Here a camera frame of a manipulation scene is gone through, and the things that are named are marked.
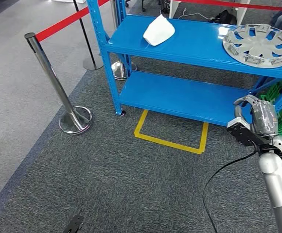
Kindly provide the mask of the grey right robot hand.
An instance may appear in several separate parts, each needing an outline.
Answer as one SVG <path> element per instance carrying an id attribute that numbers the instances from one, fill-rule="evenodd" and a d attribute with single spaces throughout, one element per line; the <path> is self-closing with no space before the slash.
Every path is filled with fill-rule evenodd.
<path id="1" fill-rule="evenodd" d="M 249 103 L 252 123 L 248 123 L 242 113 L 241 103 Z M 253 95 L 246 95 L 234 102 L 235 118 L 228 123 L 240 122 L 243 126 L 262 136 L 276 135 L 278 133 L 278 119 L 274 105 L 269 101 L 260 100 Z"/>

